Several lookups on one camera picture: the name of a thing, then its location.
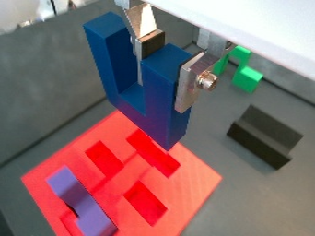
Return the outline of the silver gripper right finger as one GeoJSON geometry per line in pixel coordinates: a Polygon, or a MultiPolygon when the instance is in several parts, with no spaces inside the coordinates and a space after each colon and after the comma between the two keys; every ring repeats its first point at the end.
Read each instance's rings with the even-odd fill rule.
{"type": "Polygon", "coordinates": [[[206,29],[199,30],[196,46],[202,48],[182,65],[175,110],[184,113],[198,100],[199,92],[211,91],[218,83],[214,66],[235,48],[235,44],[206,29]]]}

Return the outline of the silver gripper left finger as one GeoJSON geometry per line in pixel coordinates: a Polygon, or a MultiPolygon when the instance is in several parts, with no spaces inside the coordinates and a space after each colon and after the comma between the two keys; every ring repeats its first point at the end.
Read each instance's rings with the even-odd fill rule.
{"type": "Polygon", "coordinates": [[[138,63],[138,83],[143,84],[142,61],[166,45],[166,33],[158,29],[151,4],[142,0],[115,0],[131,34],[138,63]]]}

